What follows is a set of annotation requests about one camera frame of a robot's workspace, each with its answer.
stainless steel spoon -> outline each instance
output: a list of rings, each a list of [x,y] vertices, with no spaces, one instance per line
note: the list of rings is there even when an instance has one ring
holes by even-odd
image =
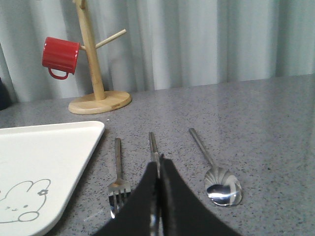
[[[229,207],[238,205],[242,199],[242,187],[238,179],[235,175],[221,167],[218,167],[214,163],[194,128],[190,128],[189,132],[211,165],[211,168],[207,171],[204,177],[208,197],[213,203],[219,206]]]

spoon handle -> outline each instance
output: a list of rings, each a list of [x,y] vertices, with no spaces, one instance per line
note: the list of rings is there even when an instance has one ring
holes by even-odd
[[[206,148],[204,147],[202,141],[200,140],[200,138],[198,137],[196,131],[194,128],[189,128],[189,132],[190,134],[193,136],[193,138],[195,139],[196,143],[198,144],[198,146],[200,147],[203,155],[205,156],[205,158],[209,161],[210,165],[212,167],[216,166],[215,162],[213,161],[213,159],[211,158],[210,154],[207,152]]]

gray countertop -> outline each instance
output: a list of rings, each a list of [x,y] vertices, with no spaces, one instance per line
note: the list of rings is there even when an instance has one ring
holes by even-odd
[[[150,162],[149,132],[197,198],[245,236],[315,235],[315,76],[132,93],[124,108],[74,115],[72,99],[18,103],[0,111],[0,128],[98,120],[100,139],[71,199],[48,236],[87,236],[110,220],[107,185],[116,177],[114,139],[122,139],[124,178],[134,189]],[[207,197],[207,161],[194,127],[218,165],[242,184],[235,207]]]

white curtain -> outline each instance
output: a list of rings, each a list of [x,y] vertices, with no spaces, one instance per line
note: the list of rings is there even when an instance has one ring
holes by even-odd
[[[208,85],[315,71],[314,0],[87,0],[106,90]],[[0,0],[0,77],[13,101],[92,93],[80,51],[64,81],[41,65],[46,37],[83,44],[72,0]]]

metal fork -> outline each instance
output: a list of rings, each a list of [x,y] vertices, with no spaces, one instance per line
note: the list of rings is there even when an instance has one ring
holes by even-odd
[[[110,213],[114,219],[131,194],[130,183],[122,179],[121,139],[115,139],[117,179],[108,186]]]

